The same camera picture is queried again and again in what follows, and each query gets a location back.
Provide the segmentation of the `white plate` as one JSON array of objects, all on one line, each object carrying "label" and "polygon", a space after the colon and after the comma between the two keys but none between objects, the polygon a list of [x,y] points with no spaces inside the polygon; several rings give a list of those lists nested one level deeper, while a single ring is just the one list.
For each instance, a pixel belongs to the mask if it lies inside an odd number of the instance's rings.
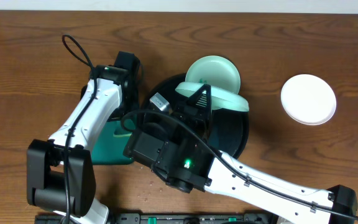
[{"label": "white plate", "polygon": [[336,95],[329,84],[310,74],[289,78],[282,86],[280,99],[289,117],[309,126],[328,122],[337,107]]}]

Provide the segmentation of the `green yellow sponge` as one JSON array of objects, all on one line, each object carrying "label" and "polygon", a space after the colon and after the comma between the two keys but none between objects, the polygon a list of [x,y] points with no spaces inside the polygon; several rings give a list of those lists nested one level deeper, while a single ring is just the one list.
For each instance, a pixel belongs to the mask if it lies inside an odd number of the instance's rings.
[{"label": "green yellow sponge", "polygon": [[131,135],[132,135],[132,133],[130,131],[126,131],[124,129],[115,129],[114,133],[113,133],[113,136],[115,138],[126,138],[126,137],[129,137]]}]

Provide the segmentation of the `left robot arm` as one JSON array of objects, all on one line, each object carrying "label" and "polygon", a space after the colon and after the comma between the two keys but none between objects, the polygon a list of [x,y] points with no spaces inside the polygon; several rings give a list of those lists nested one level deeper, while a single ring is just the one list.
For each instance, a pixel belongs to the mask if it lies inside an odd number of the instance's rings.
[{"label": "left robot arm", "polygon": [[61,215],[62,223],[107,223],[109,209],[95,197],[92,151],[106,123],[138,108],[138,65],[98,65],[80,102],[46,141],[27,149],[27,202]]}]

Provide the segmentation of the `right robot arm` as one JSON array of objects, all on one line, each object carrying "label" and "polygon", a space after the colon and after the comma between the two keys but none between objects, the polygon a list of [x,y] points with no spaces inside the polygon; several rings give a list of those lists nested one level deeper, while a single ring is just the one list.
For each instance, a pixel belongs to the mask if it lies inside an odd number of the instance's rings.
[{"label": "right robot arm", "polygon": [[136,125],[124,154],[185,193],[236,198],[292,223],[354,223],[352,189],[304,187],[239,162],[248,112],[247,100],[233,91],[181,82],[173,94],[156,93],[146,108],[126,115]]}]

